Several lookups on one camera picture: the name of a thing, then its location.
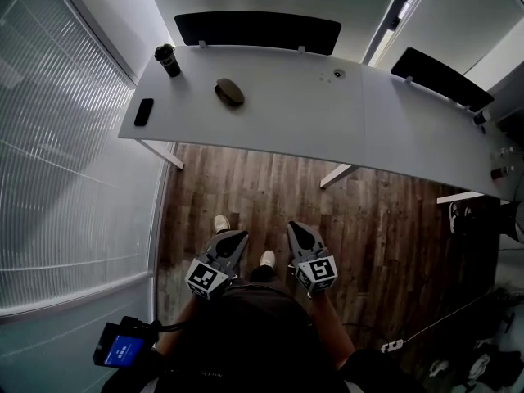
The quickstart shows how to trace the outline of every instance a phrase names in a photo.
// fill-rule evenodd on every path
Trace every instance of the black cable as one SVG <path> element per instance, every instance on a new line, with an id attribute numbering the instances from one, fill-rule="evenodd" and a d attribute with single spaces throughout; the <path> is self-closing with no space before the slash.
<path id="1" fill-rule="evenodd" d="M 190 323 L 191 320 L 185 320 L 184 322 L 172 324 L 169 326 L 162 326 L 158 332 L 176 332 L 189 326 Z"/>

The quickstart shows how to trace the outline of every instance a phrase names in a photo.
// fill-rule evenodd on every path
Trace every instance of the floor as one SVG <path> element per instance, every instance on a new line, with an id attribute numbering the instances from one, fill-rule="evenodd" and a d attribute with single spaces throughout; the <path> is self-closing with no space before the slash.
<path id="1" fill-rule="evenodd" d="M 308 300 L 288 272 L 287 221 L 319 229 L 337 261 L 329 292 L 358 348 L 379 349 L 408 339 L 490 287 L 498 238 L 451 237 L 446 206 L 436 198 L 459 190 L 371 169 L 358 169 L 326 190 L 320 179 L 337 165 L 229 148 L 180 144 L 182 172 L 171 168 L 160 234 L 157 314 L 171 322 L 189 296 L 183 277 L 226 214 L 249 232 L 242 276 L 260 254 L 277 255 L 278 275 L 296 298 Z M 478 198 L 477 204 L 497 200 Z M 425 331 L 392 353 L 405 371 L 423 378 L 439 348 L 438 330 Z"/>

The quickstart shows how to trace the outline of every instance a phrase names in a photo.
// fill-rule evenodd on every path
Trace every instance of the smartphone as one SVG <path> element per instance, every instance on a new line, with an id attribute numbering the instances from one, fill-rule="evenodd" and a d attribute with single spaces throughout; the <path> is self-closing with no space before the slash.
<path id="1" fill-rule="evenodd" d="M 149 119 L 149 114 L 151 113 L 152 107 L 152 99 L 142 99 L 142 101 L 140 102 L 140 107 L 138 108 L 137 116 L 134 119 L 135 127 L 143 127 L 147 124 L 147 120 Z"/>

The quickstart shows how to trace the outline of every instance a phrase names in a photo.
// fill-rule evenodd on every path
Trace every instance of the white sneaker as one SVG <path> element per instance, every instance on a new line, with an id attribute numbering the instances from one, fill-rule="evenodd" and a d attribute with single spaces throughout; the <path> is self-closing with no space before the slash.
<path id="1" fill-rule="evenodd" d="M 454 202 L 451 202 L 449 204 L 449 229 L 451 230 L 451 234 L 455 234 L 455 219 L 460 215 L 459 208 L 457 207 L 457 204 Z"/>
<path id="2" fill-rule="evenodd" d="M 268 265 L 271 268 L 275 267 L 275 253 L 273 251 L 265 251 L 260 257 L 260 266 Z"/>
<path id="3" fill-rule="evenodd" d="M 213 227 L 215 227 L 215 233 L 218 233 L 221 230 L 229 230 L 231 224 L 229 224 L 228 217 L 225 215 L 217 215 L 213 221 Z"/>

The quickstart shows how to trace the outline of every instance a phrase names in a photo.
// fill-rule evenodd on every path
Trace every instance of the plug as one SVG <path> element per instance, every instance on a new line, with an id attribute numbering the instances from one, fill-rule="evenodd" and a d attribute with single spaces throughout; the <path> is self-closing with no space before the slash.
<path id="1" fill-rule="evenodd" d="M 380 349 L 381 352 L 391 352 L 393 350 L 399 350 L 402 348 L 402 345 L 404 344 L 404 340 L 398 339 L 397 341 L 390 342 L 389 344 L 382 345 L 382 348 Z"/>

